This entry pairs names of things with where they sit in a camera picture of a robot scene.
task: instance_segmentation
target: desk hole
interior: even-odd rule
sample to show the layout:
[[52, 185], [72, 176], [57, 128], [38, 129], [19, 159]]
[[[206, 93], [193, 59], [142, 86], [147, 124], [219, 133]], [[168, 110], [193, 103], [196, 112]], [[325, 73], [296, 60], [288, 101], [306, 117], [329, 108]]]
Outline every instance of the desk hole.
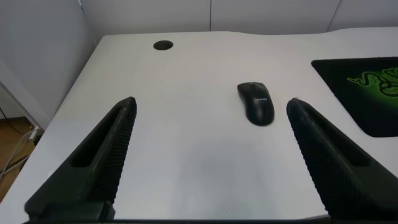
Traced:
[[156, 50], [168, 50], [173, 47], [173, 42], [169, 40], [161, 40], [154, 44]]

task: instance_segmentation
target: black computer mouse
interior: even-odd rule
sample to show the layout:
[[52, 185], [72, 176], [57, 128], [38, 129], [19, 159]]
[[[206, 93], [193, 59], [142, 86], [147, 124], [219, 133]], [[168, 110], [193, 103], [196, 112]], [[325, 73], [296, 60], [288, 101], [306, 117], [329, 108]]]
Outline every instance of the black computer mouse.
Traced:
[[264, 84], [257, 82], [239, 84], [238, 93], [250, 122], [258, 126], [271, 124], [275, 114], [274, 105]]

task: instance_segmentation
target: wooden floor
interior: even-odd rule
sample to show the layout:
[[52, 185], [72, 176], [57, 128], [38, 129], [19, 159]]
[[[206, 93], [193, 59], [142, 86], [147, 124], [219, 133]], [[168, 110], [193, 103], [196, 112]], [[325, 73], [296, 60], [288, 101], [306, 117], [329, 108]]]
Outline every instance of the wooden floor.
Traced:
[[[32, 128], [25, 118], [12, 119], [10, 120], [10, 122], [16, 129], [18, 129], [23, 134], [30, 131], [30, 129]], [[0, 170], [3, 170], [7, 160], [11, 156], [23, 134], [15, 132], [6, 123], [6, 120], [0, 120]], [[29, 155], [33, 151], [34, 147], [35, 146], [31, 141], [26, 140], [22, 142], [18, 153], [14, 156], [10, 164], [26, 155]], [[0, 182], [0, 203], [6, 196], [12, 183], [14, 183], [15, 179], [17, 178], [19, 171], [20, 167], [15, 168], [14, 170], [7, 173], [4, 176], [3, 180]]]

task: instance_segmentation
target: white cable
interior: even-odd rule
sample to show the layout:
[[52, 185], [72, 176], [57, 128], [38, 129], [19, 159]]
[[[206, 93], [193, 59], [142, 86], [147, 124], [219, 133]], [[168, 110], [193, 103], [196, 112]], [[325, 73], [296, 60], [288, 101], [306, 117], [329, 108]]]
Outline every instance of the white cable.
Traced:
[[10, 172], [11, 170], [15, 169], [16, 167], [18, 167], [19, 165], [21, 165], [23, 162], [25, 162], [28, 158], [30, 157], [30, 154], [27, 155], [27, 157], [25, 157], [23, 160], [19, 161], [17, 164], [13, 165], [12, 167], [8, 168], [7, 171], [5, 171], [4, 175], [6, 175], [8, 172]]
[[28, 132], [26, 132], [26, 133], [19, 139], [18, 144], [17, 144], [17, 146], [16, 146], [15, 149], [14, 149], [14, 152], [12, 152], [12, 155], [11, 155], [10, 158], [8, 159], [6, 165], [4, 166], [4, 168], [3, 168], [3, 170], [2, 170], [2, 172], [1, 172], [1, 174], [0, 174], [0, 181], [1, 181], [2, 178], [4, 177], [4, 174], [6, 173], [6, 169], [7, 169], [8, 164], [11, 162], [12, 158], [17, 154], [17, 152], [18, 152], [18, 150], [19, 150], [19, 145], [21, 144], [22, 140], [23, 140], [26, 136], [28, 136], [30, 133], [34, 132], [34, 131], [37, 131], [37, 130], [28, 131]]

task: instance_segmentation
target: cable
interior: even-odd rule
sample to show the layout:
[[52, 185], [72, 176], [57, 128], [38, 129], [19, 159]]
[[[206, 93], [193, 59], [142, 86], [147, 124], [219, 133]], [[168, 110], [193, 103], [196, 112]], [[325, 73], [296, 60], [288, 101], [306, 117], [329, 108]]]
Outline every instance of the cable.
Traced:
[[25, 158], [23, 158], [21, 161], [17, 162], [16, 164], [14, 164], [13, 166], [10, 166], [10, 168], [8, 168], [5, 172], [4, 175], [6, 175], [8, 172], [10, 172], [11, 170], [15, 169], [16, 167], [18, 167], [19, 165], [21, 165], [23, 162], [25, 162], [26, 160], [28, 160], [30, 157], [30, 154], [25, 156]]
[[21, 160], [24, 160], [27, 156], [30, 156], [30, 154], [26, 155], [26, 156], [22, 156], [20, 159], [18, 159], [17, 161], [13, 162], [12, 164], [10, 164], [10, 167], [14, 167], [15, 165], [17, 165], [17, 163], [19, 163]]
[[22, 134], [22, 132], [20, 132], [18, 129], [16, 129], [14, 127], [14, 125], [11, 124], [11, 122], [8, 120], [8, 118], [6, 117], [6, 115], [4, 114], [4, 112], [2, 111], [1, 107], [0, 107], [0, 111], [2, 113], [2, 115], [4, 116], [4, 119], [6, 120], [7, 124], [13, 128], [14, 131], [18, 132], [19, 134]]
[[34, 131], [37, 131], [37, 130], [35, 129], [35, 130], [28, 131], [19, 139], [18, 144], [17, 144], [17, 146], [14, 149], [14, 152], [12, 152], [10, 158], [8, 159], [6, 165], [4, 166], [4, 168], [3, 168], [3, 170], [2, 170], [2, 172], [0, 174], [0, 181], [4, 177], [4, 174], [6, 173], [8, 164], [11, 162], [12, 158], [17, 154], [17, 152], [19, 150], [19, 145], [21, 144], [22, 140], [25, 139], [26, 136], [28, 136], [30, 133], [32, 133]]

